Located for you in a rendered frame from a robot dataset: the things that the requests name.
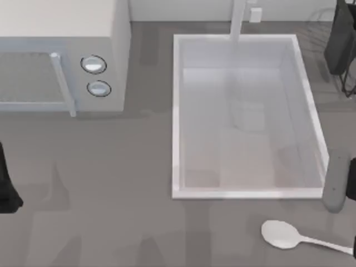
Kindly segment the small silver microwave knob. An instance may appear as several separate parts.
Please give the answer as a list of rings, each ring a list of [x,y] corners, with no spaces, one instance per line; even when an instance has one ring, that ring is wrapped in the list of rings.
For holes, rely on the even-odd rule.
[[[107,97],[111,94],[111,86],[102,80],[89,82],[86,86],[87,92],[94,97]]]

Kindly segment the large silver microwave knob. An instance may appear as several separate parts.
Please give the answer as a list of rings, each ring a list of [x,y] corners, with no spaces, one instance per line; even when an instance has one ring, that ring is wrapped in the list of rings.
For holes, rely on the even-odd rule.
[[[84,71],[93,75],[103,73],[107,68],[106,61],[98,55],[82,57],[80,64]]]

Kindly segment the white sink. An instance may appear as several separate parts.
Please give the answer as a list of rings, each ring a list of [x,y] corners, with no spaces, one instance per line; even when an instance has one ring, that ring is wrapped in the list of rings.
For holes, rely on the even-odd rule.
[[[175,34],[174,199],[320,199],[329,152],[294,34]]]

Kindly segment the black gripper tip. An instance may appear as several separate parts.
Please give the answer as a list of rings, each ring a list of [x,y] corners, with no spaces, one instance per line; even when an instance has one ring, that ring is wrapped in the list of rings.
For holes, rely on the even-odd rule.
[[[23,206],[23,200],[10,179],[3,145],[0,142],[0,214],[14,214]]]

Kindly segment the white spoon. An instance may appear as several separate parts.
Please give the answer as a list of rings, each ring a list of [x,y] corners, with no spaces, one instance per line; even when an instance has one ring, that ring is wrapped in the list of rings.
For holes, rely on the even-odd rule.
[[[300,243],[309,243],[353,256],[353,247],[341,246],[301,235],[296,227],[285,221],[267,220],[263,222],[261,225],[261,235],[268,244],[279,249],[293,249]]]

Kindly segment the tall white tap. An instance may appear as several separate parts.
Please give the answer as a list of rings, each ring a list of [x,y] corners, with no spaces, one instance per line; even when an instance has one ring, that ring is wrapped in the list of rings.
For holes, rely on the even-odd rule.
[[[233,0],[229,34],[232,42],[237,43],[239,40],[246,7],[249,4],[256,4],[257,2],[258,0]]]

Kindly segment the white wall socket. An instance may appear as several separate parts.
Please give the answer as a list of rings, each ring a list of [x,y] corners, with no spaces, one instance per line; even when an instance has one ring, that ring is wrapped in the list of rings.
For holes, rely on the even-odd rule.
[[[250,23],[260,23],[262,19],[263,9],[260,7],[253,7],[250,9]]]

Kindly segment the pale microwave oven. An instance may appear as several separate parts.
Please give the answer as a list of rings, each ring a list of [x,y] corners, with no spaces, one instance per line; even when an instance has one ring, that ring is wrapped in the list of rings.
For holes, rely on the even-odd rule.
[[[131,45],[128,0],[0,0],[0,48],[58,51],[80,112],[121,112]],[[93,75],[81,58],[98,55],[107,68]],[[112,92],[94,97],[89,82],[107,82]]]

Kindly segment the microwave oven glass door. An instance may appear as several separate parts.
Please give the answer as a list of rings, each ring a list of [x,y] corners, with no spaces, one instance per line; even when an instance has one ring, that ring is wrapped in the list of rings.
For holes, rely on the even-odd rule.
[[[49,56],[52,52],[61,55],[0,48],[0,112],[69,112]],[[64,72],[62,55],[61,64]]]

